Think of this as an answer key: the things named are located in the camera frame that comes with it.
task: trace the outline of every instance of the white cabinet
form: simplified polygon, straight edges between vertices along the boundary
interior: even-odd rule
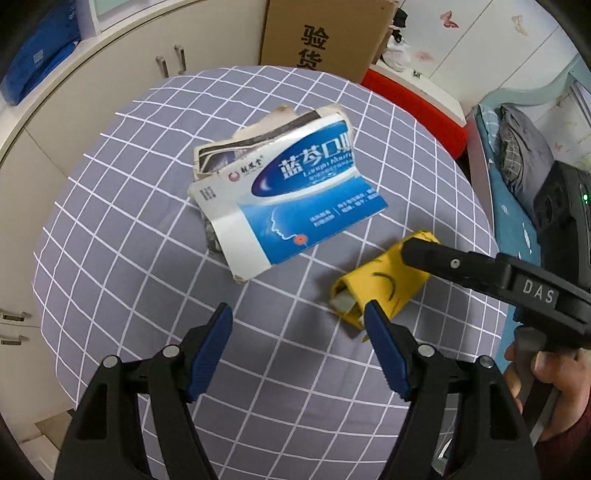
[[[37,109],[27,131],[68,175],[115,118],[113,113],[181,70],[259,63],[267,0],[201,0],[129,31],[74,71]]]
[[[31,316],[23,324],[1,319],[0,324],[40,325],[31,287],[33,251],[65,183],[66,177],[21,132],[0,169],[0,310]]]
[[[68,175],[115,118],[113,113],[163,78],[157,55],[158,18],[108,44],[74,71],[37,109],[25,127]]]
[[[39,328],[0,325],[0,335],[22,341],[0,344],[0,411],[22,441],[35,431],[35,422],[73,405],[56,379],[55,360]]]
[[[259,65],[267,0],[202,0],[158,19],[171,76],[182,69],[174,46],[184,48],[188,73]]]

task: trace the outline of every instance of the red dot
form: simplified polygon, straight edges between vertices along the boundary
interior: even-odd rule
[[[305,245],[308,241],[308,237],[305,236],[303,233],[300,233],[299,235],[296,235],[294,237],[294,243],[296,245]]]

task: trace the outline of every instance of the brown cardboard box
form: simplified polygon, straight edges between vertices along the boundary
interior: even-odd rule
[[[360,83],[395,10],[394,0],[269,0],[261,64]]]

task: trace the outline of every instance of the yellow object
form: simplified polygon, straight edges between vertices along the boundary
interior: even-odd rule
[[[391,319],[427,281],[428,273],[408,267],[402,261],[402,245],[413,237],[440,243],[435,235],[427,230],[415,232],[378,258],[335,282],[330,291],[331,304],[343,320],[363,330],[363,308],[370,300],[377,300]]]

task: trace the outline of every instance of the red sleeve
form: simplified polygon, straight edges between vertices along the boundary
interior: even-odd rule
[[[566,432],[556,437],[538,442],[535,446],[535,452],[538,457],[538,464],[542,473],[543,480],[580,480],[579,478],[565,476],[565,467],[573,458],[575,451],[583,443],[591,430],[591,395],[587,403],[587,410]],[[591,469],[591,459],[583,458],[582,461],[589,463]]]

